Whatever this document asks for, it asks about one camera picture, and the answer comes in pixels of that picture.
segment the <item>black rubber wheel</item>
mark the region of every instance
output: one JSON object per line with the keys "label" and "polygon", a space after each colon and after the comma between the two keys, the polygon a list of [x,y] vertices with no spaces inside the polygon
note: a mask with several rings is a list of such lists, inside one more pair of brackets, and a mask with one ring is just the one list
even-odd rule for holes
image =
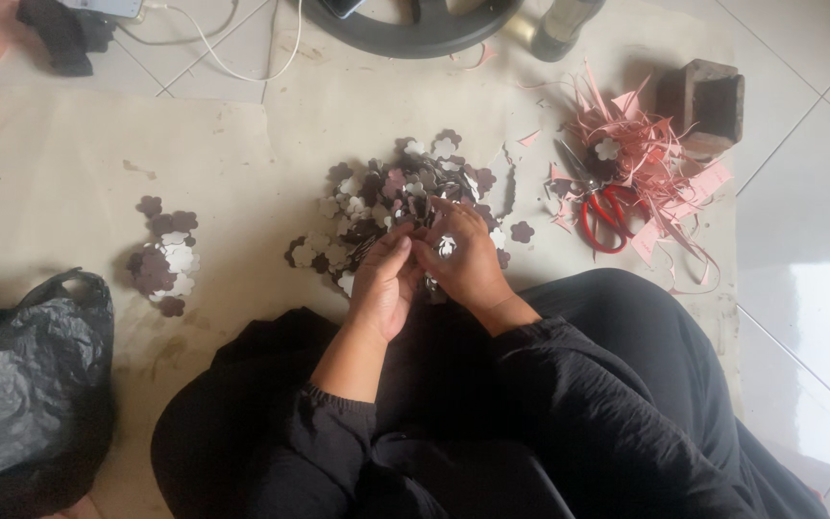
{"label": "black rubber wheel", "polygon": [[523,0],[486,0],[460,16],[444,0],[412,0],[411,25],[396,25],[352,13],[341,19],[322,4],[305,0],[303,14],[326,32],[368,53],[421,59],[455,53],[491,36],[508,22]]}

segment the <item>white tile floor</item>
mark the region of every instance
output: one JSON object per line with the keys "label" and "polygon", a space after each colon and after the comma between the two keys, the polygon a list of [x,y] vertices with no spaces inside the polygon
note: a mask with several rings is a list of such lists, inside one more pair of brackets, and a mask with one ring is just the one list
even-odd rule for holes
{"label": "white tile floor", "polygon": [[[232,0],[173,0],[205,29]],[[744,139],[733,151],[739,192],[739,302],[745,422],[830,510],[830,0],[647,0],[727,29],[746,77]],[[241,0],[211,38],[227,65],[261,76],[275,1]],[[193,35],[181,15],[149,13],[151,41]],[[50,83],[161,97],[260,102],[263,83],[222,74],[201,43],[149,46],[120,31],[96,75]],[[17,51],[0,87],[45,68]]]}

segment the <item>black sleeve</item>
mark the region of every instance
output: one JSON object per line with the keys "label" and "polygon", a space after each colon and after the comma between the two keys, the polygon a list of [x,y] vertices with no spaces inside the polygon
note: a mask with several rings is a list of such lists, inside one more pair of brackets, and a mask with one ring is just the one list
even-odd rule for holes
{"label": "black sleeve", "polygon": [[235,508],[250,518],[344,517],[370,459],[375,406],[306,383],[271,420]]}
{"label": "black sleeve", "polygon": [[744,486],[652,407],[635,373],[562,318],[502,334],[492,348],[522,439],[579,516],[755,516]]}

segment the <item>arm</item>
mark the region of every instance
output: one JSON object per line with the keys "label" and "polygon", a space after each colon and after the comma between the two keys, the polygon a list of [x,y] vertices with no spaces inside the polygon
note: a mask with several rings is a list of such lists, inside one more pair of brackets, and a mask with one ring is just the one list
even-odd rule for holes
{"label": "arm", "polygon": [[[635,384],[618,378],[622,371],[609,371],[600,348],[562,319],[542,320],[508,287],[481,216],[448,200],[432,198],[432,205],[444,217],[427,243],[415,243],[419,263],[495,337],[492,354],[519,416],[514,422],[557,488],[577,498],[570,505],[578,513],[601,499],[594,508],[601,512],[629,506],[639,516],[750,516],[744,489]],[[441,259],[430,245],[448,234],[456,249]]]}
{"label": "arm", "polygon": [[343,517],[370,458],[386,345],[409,314],[423,271],[408,264],[412,226],[371,249],[357,270],[345,325],[309,383],[272,414],[236,509],[248,517]]}

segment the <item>hand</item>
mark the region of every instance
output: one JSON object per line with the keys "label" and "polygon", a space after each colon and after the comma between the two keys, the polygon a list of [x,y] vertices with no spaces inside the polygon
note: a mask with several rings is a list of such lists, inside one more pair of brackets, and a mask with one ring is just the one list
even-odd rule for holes
{"label": "hand", "polygon": [[[539,321],[539,315],[504,279],[485,220],[463,204],[438,197],[431,197],[431,203],[444,216],[423,240],[413,242],[421,268],[448,296],[476,316],[492,336]],[[442,259],[433,249],[444,235],[452,235],[456,242],[448,259]]]}
{"label": "hand", "polygon": [[409,262],[412,223],[377,241],[354,274],[348,324],[369,327],[386,343],[402,330],[424,270]]}

